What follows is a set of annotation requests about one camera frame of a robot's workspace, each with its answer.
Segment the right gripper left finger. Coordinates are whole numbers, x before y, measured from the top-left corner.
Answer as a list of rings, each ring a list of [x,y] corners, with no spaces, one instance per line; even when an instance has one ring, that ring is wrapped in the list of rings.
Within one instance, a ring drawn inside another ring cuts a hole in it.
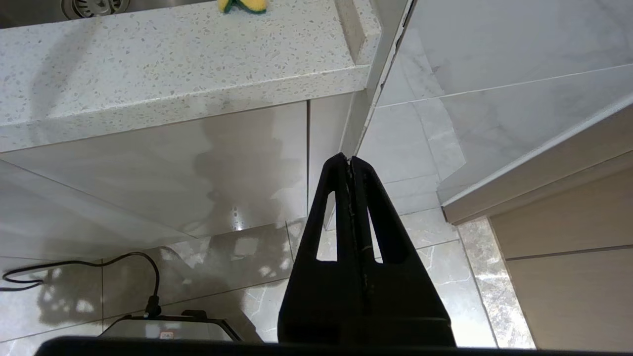
[[[326,203],[335,197],[336,261],[317,258]],[[281,343],[357,343],[362,280],[351,212],[350,165],[342,153],[323,165],[278,317]]]

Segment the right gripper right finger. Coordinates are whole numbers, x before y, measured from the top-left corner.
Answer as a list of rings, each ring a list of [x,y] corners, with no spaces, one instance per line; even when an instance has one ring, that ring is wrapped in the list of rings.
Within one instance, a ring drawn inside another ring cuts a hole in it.
[[[364,340],[454,347],[450,316],[376,171],[356,156],[350,169]]]

